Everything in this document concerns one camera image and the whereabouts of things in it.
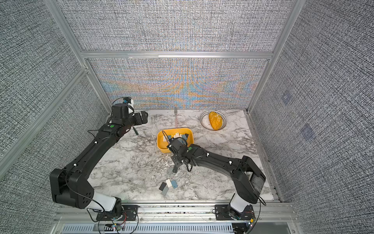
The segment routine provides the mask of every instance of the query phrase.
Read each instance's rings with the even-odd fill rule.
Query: white block
[[[170,188],[170,187],[173,187],[173,185],[171,184],[171,181],[170,179],[167,179],[166,180],[166,185]]]

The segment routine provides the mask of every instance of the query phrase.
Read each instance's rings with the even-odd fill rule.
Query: white bowl
[[[212,131],[218,131],[218,130],[214,130],[212,128],[212,125],[210,125],[210,121],[209,121],[209,113],[211,112],[215,112],[217,114],[219,114],[221,117],[222,117],[222,127],[220,127],[218,130],[221,130],[222,128],[224,128],[226,126],[226,117],[221,113],[221,112],[218,112],[218,111],[215,111],[215,110],[208,110],[204,113],[201,114],[200,116],[200,123],[201,125],[203,125],[204,128],[206,129],[209,129],[209,130],[212,130]]]

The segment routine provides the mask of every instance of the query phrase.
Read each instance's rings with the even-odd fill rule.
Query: yellow corn cob
[[[214,130],[218,130],[220,127],[222,127],[222,117],[214,111],[209,113],[209,122]]]

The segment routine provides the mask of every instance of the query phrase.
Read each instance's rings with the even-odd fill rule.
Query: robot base
[[[122,205],[123,212],[126,212],[127,218],[126,221],[135,221],[137,218],[138,213],[138,206],[137,205]],[[104,213],[98,213],[96,220],[102,220],[102,221],[110,221],[109,217],[102,217]],[[124,221],[125,215],[122,215],[122,217],[116,221]]]
[[[214,212],[215,212],[214,214],[215,214],[216,220],[236,220],[230,216],[227,205],[215,205]],[[248,205],[242,212],[242,215],[238,217],[237,220],[251,220],[251,219],[255,219],[255,214],[253,212],[252,205]]]

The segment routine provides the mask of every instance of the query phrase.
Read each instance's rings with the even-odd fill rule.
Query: yellow bowl
[[[165,129],[163,130],[166,133],[166,136],[174,136],[176,133],[179,135],[188,134],[187,137],[187,145],[193,144],[193,134],[191,129],[189,128],[172,128],[172,129]],[[157,134],[157,147],[160,151],[164,154],[171,153],[170,150],[167,148],[168,142],[163,141],[164,135],[162,131]]]

